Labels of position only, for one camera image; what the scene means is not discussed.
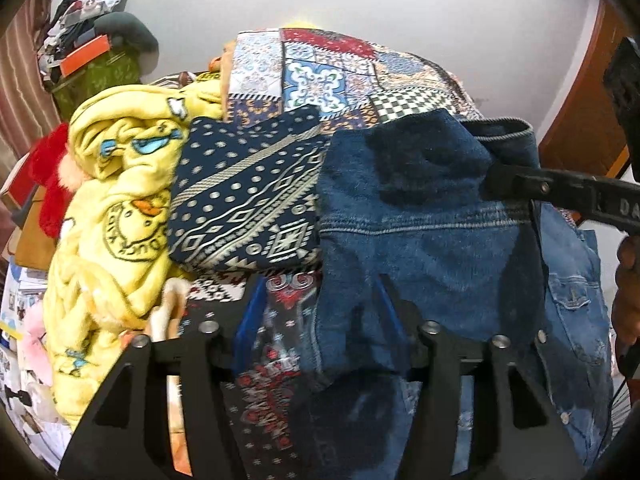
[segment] wooden door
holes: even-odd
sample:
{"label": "wooden door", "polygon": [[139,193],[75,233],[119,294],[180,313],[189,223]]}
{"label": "wooden door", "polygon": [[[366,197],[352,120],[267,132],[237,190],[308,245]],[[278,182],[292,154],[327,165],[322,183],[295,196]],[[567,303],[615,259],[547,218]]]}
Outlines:
{"label": "wooden door", "polygon": [[617,177],[628,161],[625,134],[616,120],[602,76],[628,28],[600,0],[584,61],[556,120],[540,142],[543,168]]}

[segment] light blue denim jacket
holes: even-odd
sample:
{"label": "light blue denim jacket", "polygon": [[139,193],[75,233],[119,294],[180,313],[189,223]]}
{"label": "light blue denim jacket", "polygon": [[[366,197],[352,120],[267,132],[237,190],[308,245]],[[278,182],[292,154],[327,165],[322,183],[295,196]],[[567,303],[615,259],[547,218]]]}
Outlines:
{"label": "light blue denim jacket", "polygon": [[[548,204],[485,200],[495,160],[538,166],[528,124],[436,110],[334,134],[318,182],[324,280],[302,336],[314,393],[290,414],[314,478],[390,479],[402,457],[420,384],[401,377],[374,306],[380,273],[424,319],[509,336],[593,463],[612,395],[598,255]],[[472,397],[466,379],[454,471],[466,468]]]}

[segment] metal screw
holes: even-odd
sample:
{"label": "metal screw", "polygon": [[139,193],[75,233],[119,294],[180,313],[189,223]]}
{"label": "metal screw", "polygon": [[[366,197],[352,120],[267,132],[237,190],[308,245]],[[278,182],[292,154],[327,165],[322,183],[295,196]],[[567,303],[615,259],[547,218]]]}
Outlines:
{"label": "metal screw", "polygon": [[505,335],[494,335],[491,338],[491,343],[496,347],[496,348],[508,348],[509,346],[511,346],[511,340],[505,336]]}
{"label": "metal screw", "polygon": [[422,331],[430,335],[436,335],[440,333],[440,324],[436,321],[427,321],[422,326]]}
{"label": "metal screw", "polygon": [[142,348],[143,346],[146,346],[149,341],[151,341],[151,339],[149,339],[148,336],[144,334],[138,334],[137,336],[135,336],[135,338],[133,338],[131,344],[136,348]]}
{"label": "metal screw", "polygon": [[220,330],[220,325],[217,321],[213,321],[211,319],[203,321],[198,325],[198,330],[203,334],[215,334],[218,330]]}

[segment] red plush fabric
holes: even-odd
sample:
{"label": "red plush fabric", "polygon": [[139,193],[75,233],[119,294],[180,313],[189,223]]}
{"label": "red plush fabric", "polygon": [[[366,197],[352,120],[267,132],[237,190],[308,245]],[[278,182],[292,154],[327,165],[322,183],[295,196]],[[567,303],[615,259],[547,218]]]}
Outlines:
{"label": "red plush fabric", "polygon": [[40,139],[31,150],[31,178],[47,191],[40,211],[40,228],[49,238],[58,238],[66,208],[73,194],[60,186],[58,165],[66,153],[68,124],[62,123],[48,136]]}

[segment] pink plush toy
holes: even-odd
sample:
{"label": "pink plush toy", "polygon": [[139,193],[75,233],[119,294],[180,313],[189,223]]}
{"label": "pink plush toy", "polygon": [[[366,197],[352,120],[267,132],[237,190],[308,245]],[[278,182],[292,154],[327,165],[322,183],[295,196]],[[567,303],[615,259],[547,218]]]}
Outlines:
{"label": "pink plush toy", "polygon": [[42,301],[37,301],[31,308],[27,309],[24,314],[24,329],[26,333],[18,341],[18,345],[22,348],[22,354],[27,366],[33,370],[39,380],[47,386],[51,386],[53,384],[53,372],[47,356],[47,350],[40,341],[40,338],[45,334],[42,316]]}

